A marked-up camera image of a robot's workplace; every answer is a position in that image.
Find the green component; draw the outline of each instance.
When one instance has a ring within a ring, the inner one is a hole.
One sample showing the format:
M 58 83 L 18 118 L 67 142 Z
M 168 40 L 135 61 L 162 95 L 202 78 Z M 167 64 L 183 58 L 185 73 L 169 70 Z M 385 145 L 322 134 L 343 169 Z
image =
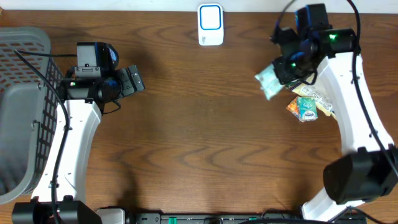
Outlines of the green component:
M 337 37 L 337 34 L 329 34 L 329 38 L 330 38 L 331 40 L 335 40 L 336 37 Z
M 177 218 L 169 218 L 169 224 L 177 224 Z

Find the wooden table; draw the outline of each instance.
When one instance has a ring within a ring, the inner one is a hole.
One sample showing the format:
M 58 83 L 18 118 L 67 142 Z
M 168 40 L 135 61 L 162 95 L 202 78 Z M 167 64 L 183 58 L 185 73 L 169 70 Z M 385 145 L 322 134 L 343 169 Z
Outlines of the wooden table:
M 279 55 L 268 40 L 277 15 L 226 12 L 219 47 L 199 46 L 194 12 L 5 11 L 0 26 L 43 29 L 56 54 L 75 53 L 79 41 L 107 42 L 119 67 L 141 71 L 147 89 L 121 100 L 96 131 L 86 179 L 92 209 L 260 213 L 310 200 L 323 168 L 341 156 L 333 118 L 300 123 L 285 108 L 295 94 L 267 101 L 254 79 Z M 330 14 L 330 22 L 355 27 L 352 14 Z M 294 27 L 293 15 L 283 24 Z M 397 142 L 398 16 L 364 14 L 362 25 L 367 83 Z M 57 63 L 66 71 L 75 60 Z M 362 208 L 391 222 L 397 203 L 395 189 Z M 1 223 L 11 222 L 12 208 L 0 206 Z

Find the wood grain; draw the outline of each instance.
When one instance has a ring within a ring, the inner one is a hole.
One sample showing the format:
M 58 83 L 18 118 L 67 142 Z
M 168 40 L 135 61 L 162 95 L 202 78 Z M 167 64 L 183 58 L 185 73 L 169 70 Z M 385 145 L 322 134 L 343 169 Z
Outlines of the wood grain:
M 286 109 L 293 93 L 265 100 L 254 75 L 279 55 L 271 34 L 277 14 L 225 13 L 224 44 L 201 47 L 192 12 L 5 11 L 1 27 L 35 26 L 53 52 L 103 41 L 119 67 L 136 64 L 147 89 L 103 117 L 86 178 L 92 209 L 122 205 L 165 213 L 258 213 L 294 209 L 322 188 L 322 170 L 339 158 L 333 118 L 300 123 Z M 367 83 L 386 129 L 398 140 L 398 16 L 362 15 Z M 354 27 L 351 14 L 331 14 Z M 292 14 L 284 24 L 294 26 Z M 66 71 L 75 59 L 57 59 Z M 17 201 L 28 201 L 21 197 Z M 398 191 L 363 206 L 398 219 Z M 0 206 L 10 223 L 13 203 Z

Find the gray plastic basket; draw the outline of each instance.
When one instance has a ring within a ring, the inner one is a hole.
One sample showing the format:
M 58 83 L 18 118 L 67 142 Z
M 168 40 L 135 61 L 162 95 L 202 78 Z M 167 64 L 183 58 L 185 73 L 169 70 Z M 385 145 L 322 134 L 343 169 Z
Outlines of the gray plastic basket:
M 55 96 L 14 49 L 49 54 L 50 39 L 38 28 L 0 28 L 0 204 L 38 184 L 57 121 Z M 59 84 L 62 74 L 52 58 L 24 57 Z

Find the blue rounded square outline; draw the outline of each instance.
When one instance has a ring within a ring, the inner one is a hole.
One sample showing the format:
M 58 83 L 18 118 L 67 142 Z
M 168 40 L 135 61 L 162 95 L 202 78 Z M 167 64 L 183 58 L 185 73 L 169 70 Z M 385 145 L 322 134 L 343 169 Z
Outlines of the blue rounded square outline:
M 218 28 L 205 29 L 205 28 L 203 28 L 203 26 L 201 26 L 201 9 L 202 9 L 203 7 L 215 7 L 215 6 L 218 8 L 218 17 L 219 17 L 219 19 L 220 19 L 220 26 L 219 26 Z M 199 9 L 199 15 L 200 15 L 200 28 L 201 28 L 201 29 L 203 29 L 203 30 L 218 30 L 218 29 L 221 28 L 221 9 L 220 9 L 219 6 L 217 6 L 217 5 L 202 6 L 202 7 Z

